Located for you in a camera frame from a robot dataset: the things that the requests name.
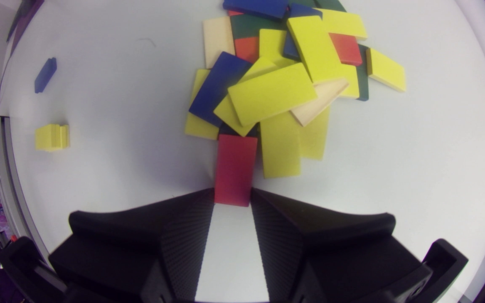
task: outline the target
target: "orange block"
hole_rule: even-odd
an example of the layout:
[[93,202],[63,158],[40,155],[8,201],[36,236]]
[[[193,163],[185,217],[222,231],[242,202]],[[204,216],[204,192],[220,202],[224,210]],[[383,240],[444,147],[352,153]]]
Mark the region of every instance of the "orange block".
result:
[[236,15],[244,15],[242,12],[237,12],[237,11],[227,11],[228,16],[236,16]]
[[235,40],[235,54],[241,59],[255,63],[259,58],[259,37]]
[[329,33],[329,36],[336,48],[340,62],[355,66],[362,64],[362,56],[358,49],[357,39],[354,36],[340,33]]

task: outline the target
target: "white table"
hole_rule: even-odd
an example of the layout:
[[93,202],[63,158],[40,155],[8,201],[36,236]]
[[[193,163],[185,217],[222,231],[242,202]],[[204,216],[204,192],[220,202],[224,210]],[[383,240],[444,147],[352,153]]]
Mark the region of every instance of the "white table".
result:
[[[441,302],[466,290],[474,299],[485,281],[485,2],[344,2],[362,16],[364,44],[404,65],[408,92],[371,81],[370,101],[337,100],[325,160],[276,180],[258,163],[254,186],[347,213],[392,213],[394,236],[420,259],[447,239],[469,263]],[[8,64],[0,114],[11,117],[21,186],[49,251],[70,235],[72,211],[213,186],[217,144],[183,130],[204,67],[200,23],[223,15],[220,0],[40,8]],[[35,94],[51,57],[56,74]],[[35,151],[35,129],[48,123],[70,125],[71,148]],[[250,208],[215,206],[196,299],[268,299]]]

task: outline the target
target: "red block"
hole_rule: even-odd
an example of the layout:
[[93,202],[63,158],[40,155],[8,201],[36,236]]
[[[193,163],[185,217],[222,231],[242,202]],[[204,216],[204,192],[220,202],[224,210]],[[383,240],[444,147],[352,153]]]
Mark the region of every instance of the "red block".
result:
[[362,57],[360,57],[360,50],[355,37],[339,33],[329,33],[329,35],[343,64],[355,66],[362,64]]
[[250,63],[256,62],[259,58],[259,37],[235,40],[235,54]]
[[218,136],[214,203],[248,207],[258,138]]
[[236,16],[236,15],[244,15],[242,12],[237,12],[237,11],[227,11],[228,16]]

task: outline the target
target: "wooden block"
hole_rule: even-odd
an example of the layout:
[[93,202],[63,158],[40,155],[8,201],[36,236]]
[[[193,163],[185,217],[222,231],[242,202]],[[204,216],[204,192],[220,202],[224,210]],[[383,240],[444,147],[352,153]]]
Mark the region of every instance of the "wooden block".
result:
[[231,29],[235,40],[248,37],[258,37],[260,29],[287,29],[285,23],[271,21],[253,15],[238,15],[231,17]]
[[281,178],[301,174],[301,126],[291,113],[282,113],[263,120],[261,151],[265,178]]
[[318,8],[325,8],[328,10],[335,10],[335,11],[345,11],[342,3],[339,0],[315,0]]
[[323,8],[318,8],[318,10],[323,12],[323,23],[325,23],[327,32],[355,36],[359,40],[368,38],[366,28],[359,15]]
[[256,62],[259,58],[259,37],[235,40],[235,53],[237,57],[250,63]]
[[287,26],[314,84],[337,79],[334,69],[341,63],[321,19],[318,16],[290,18]]
[[[246,72],[246,74],[241,78],[239,83],[250,80],[254,77],[270,73],[277,70],[279,67],[272,63],[268,58],[261,57],[252,65],[252,67]],[[250,130],[256,125],[251,123],[247,126],[241,125],[235,107],[233,107],[233,102],[229,95],[227,95],[220,104],[214,109],[214,114],[217,115],[224,123],[229,125],[234,131],[236,131],[241,136],[246,136]]]
[[317,84],[315,85],[317,99],[295,107],[291,113],[302,126],[306,126],[329,107],[348,86],[349,82],[345,78]]
[[293,65],[296,62],[283,57],[283,46],[287,31],[279,29],[260,29],[259,31],[259,56],[270,59],[279,67]]
[[258,138],[218,136],[214,203],[248,207]]
[[405,71],[402,65],[399,65],[373,48],[366,50],[366,60],[368,60],[369,77],[399,92],[405,92],[407,90]]
[[241,125],[247,126],[317,98],[302,63],[255,77],[228,88]]
[[61,130],[58,124],[48,124],[35,130],[35,149],[48,152],[61,149]]
[[235,55],[231,20],[228,16],[203,22],[205,66],[211,69],[222,52]]
[[[304,6],[297,3],[291,4],[289,10],[289,18],[306,16],[319,16],[320,18],[322,18],[323,13],[321,11],[313,9],[310,6]],[[295,45],[295,40],[293,40],[293,36],[291,36],[290,32],[288,32],[287,36],[285,37],[283,55],[292,60],[301,60],[301,57],[298,54],[297,46]]]
[[35,79],[35,94],[44,92],[46,85],[52,79],[52,76],[57,70],[57,60],[56,58],[50,58],[44,63],[44,66],[40,70],[37,78]]
[[310,124],[300,130],[301,156],[321,161],[325,155],[329,129],[330,106],[321,112]]
[[341,63],[355,66],[362,64],[362,56],[358,49],[357,39],[354,36],[340,33],[329,33],[329,36],[333,41]]
[[227,95],[227,88],[236,84],[250,67],[248,61],[222,52],[194,98],[189,112],[220,127],[222,120],[213,111]]
[[280,22],[288,0],[224,0],[223,8]]
[[230,136],[257,138],[258,135],[259,135],[258,128],[259,128],[259,123],[254,125],[254,127],[248,132],[248,134],[246,136],[241,136],[233,128],[229,127],[229,125],[227,125],[226,123],[222,123],[222,126],[220,127],[218,134],[219,135],[230,135]]
[[[209,74],[208,69],[198,69],[196,78],[194,79],[194,86],[192,88],[192,96],[190,98],[190,105],[194,101],[194,98],[198,94],[202,84]],[[210,140],[217,140],[218,127],[210,124],[209,122],[198,118],[196,115],[187,113],[187,123],[184,127],[184,133],[189,136],[200,137]]]
[[243,15],[242,12],[237,12],[237,11],[227,11],[228,16],[236,16],[236,15]]
[[311,8],[316,7],[314,0],[289,0],[289,6],[293,3],[309,6]]
[[358,45],[358,49],[362,54],[362,64],[357,66],[357,77],[358,77],[358,94],[357,100],[368,101],[370,99],[370,92],[368,88],[368,61],[366,60],[366,46],[361,44]]
[[357,67],[354,65],[341,64],[335,72],[337,72],[338,77],[345,77],[345,79],[347,79],[347,81],[349,82],[349,86],[340,94],[340,97],[360,97],[358,90]]
[[61,137],[61,148],[69,147],[70,146],[69,126],[61,125],[61,127],[59,127],[59,130],[60,130],[60,137]]

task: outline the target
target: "green block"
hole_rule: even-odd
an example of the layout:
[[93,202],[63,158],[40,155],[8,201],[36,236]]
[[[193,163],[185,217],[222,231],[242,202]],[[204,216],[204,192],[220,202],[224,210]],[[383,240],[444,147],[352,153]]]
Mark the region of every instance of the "green block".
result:
[[283,29],[287,30],[285,22],[276,22],[253,15],[231,16],[231,30],[233,39],[259,37],[260,29]]
[[362,64],[357,66],[358,92],[360,93],[360,97],[357,100],[360,101],[368,101],[370,98],[370,92],[368,90],[368,60],[366,59],[367,49],[366,46],[358,45],[360,57],[362,57]]
[[310,6],[311,8],[315,8],[316,7],[314,0],[289,0],[289,5],[290,6],[291,6],[292,3]]
[[315,0],[315,4],[318,8],[325,8],[326,10],[345,11],[342,3],[338,0]]

